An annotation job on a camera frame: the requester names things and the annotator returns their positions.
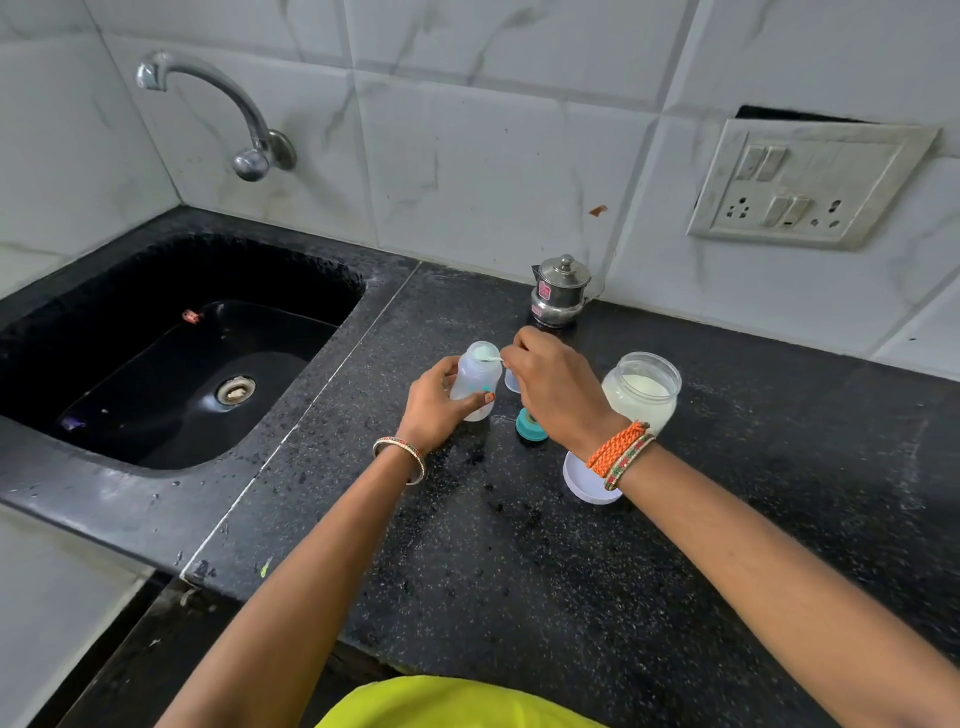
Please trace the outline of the person's right hand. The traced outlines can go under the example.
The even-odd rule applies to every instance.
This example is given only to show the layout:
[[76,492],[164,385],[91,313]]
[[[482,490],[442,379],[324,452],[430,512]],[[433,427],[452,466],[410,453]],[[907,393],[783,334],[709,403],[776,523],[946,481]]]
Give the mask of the person's right hand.
[[560,342],[561,418],[539,423],[550,439],[586,462],[631,421],[611,407],[588,360]]

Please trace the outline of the person's left hand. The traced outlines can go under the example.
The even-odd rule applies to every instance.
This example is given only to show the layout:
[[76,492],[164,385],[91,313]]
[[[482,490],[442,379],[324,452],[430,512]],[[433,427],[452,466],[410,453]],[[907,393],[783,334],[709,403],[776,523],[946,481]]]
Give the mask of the person's left hand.
[[410,387],[395,437],[426,456],[449,439],[461,421],[453,421],[450,390],[458,373],[458,355],[440,359]]

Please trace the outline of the translucent plastic baby bottle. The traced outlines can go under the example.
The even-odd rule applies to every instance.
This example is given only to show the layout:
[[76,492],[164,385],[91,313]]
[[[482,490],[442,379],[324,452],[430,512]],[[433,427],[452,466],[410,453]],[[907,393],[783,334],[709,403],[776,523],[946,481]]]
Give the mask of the translucent plastic baby bottle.
[[483,352],[500,357],[499,348],[494,344],[486,341],[472,343],[459,359],[457,376],[450,390],[454,398],[478,391],[497,392],[503,376],[503,363],[477,362],[475,356]]

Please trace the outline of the person's right forearm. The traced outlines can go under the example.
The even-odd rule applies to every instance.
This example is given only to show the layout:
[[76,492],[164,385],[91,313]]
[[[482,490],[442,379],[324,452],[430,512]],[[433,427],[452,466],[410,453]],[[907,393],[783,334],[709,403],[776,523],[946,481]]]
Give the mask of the person's right forearm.
[[960,669],[863,588],[656,443],[619,480],[844,728],[960,728]]

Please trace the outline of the person's left forearm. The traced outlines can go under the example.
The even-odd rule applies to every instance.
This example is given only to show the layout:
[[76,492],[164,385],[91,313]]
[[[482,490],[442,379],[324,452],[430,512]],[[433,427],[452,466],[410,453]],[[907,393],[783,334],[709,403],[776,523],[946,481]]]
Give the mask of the person's left forearm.
[[383,445],[235,614],[155,728],[298,728],[418,468],[409,450]]

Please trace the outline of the small steel pot with lid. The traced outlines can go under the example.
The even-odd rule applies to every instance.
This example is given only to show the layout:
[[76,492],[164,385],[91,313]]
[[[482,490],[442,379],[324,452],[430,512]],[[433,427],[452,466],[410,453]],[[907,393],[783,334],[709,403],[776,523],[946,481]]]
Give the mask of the small steel pot with lid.
[[532,272],[530,308],[534,324],[544,330],[570,327],[588,302],[587,289],[593,276],[586,264],[565,253],[533,265]]

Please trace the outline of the clear jar of white powder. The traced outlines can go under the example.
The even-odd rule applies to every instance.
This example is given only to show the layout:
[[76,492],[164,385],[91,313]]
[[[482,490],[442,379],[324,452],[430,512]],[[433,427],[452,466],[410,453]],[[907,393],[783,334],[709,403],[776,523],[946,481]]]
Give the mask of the clear jar of white powder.
[[682,377],[665,358],[634,351],[622,356],[606,373],[602,389],[615,412],[645,423],[648,433],[659,436],[677,407]]

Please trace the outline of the white round jar lid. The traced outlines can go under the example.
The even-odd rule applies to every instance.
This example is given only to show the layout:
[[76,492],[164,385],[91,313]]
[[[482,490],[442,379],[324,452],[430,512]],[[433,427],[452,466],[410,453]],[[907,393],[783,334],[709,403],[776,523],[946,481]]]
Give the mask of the white round jar lid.
[[564,456],[561,472],[569,491],[586,504],[609,505],[622,497],[618,489],[608,490],[604,478],[588,468],[572,451]]

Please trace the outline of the green and red bangle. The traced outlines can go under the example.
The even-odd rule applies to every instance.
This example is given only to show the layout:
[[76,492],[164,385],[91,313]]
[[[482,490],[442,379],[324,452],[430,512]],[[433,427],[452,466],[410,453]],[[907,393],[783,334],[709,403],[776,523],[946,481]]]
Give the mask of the green and red bangle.
[[656,434],[648,432],[639,422],[634,422],[599,447],[587,467],[605,480],[607,490],[618,489],[622,476],[656,439]]

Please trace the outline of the yellow garment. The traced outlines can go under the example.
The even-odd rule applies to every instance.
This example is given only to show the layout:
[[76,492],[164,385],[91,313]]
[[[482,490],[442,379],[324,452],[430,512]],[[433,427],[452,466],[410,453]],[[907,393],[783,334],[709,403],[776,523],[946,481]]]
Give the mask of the yellow garment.
[[355,688],[315,728],[607,728],[520,690],[453,677],[400,676]]

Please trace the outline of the black kitchen sink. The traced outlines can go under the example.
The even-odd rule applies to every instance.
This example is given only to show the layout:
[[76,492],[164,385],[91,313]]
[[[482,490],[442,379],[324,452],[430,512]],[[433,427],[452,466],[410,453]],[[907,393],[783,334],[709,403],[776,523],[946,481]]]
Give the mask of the black kitchen sink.
[[[344,263],[249,238],[164,240],[0,330],[0,416],[129,465],[203,464],[268,414],[365,288]],[[223,407],[214,393],[237,376],[255,393]]]

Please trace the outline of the white wall switch board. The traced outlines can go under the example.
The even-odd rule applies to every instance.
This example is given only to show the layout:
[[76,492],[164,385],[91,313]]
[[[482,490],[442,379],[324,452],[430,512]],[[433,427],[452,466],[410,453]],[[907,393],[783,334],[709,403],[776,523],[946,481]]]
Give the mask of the white wall switch board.
[[686,233],[857,250],[940,135],[923,125],[730,119]]

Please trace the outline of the chrome wall faucet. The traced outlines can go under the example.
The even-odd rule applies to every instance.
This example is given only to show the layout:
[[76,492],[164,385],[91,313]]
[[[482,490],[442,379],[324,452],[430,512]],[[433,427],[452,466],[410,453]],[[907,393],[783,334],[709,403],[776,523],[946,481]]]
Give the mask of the chrome wall faucet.
[[290,138],[268,127],[252,97],[234,80],[196,55],[164,50],[144,55],[136,67],[134,80],[144,91],[168,91],[172,75],[193,77],[221,91],[239,110],[249,134],[249,147],[234,154],[230,167],[242,181],[255,183],[273,169],[291,172],[298,155]]

